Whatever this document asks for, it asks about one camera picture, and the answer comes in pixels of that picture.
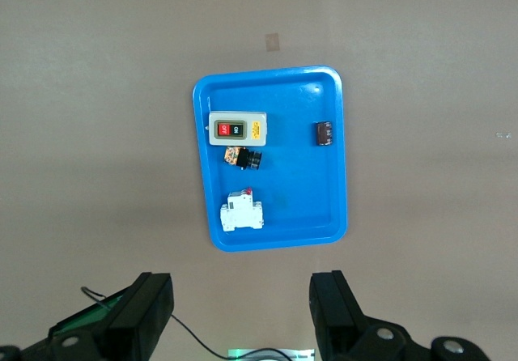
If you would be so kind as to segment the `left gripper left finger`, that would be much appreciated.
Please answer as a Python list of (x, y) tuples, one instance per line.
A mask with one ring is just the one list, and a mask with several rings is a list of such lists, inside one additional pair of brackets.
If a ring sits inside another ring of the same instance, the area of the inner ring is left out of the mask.
[(43, 340), (20, 349), (1, 347), (2, 360), (148, 360), (174, 309), (170, 274), (145, 272), (127, 288), (104, 296), (87, 287), (94, 304), (49, 329)]

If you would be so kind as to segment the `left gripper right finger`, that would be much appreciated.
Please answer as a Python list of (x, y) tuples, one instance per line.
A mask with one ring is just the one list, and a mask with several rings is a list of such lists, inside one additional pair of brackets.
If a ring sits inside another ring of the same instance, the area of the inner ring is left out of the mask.
[(464, 338), (437, 337), (429, 347), (395, 323), (366, 316), (343, 273), (314, 273), (309, 308), (323, 360), (488, 360)]

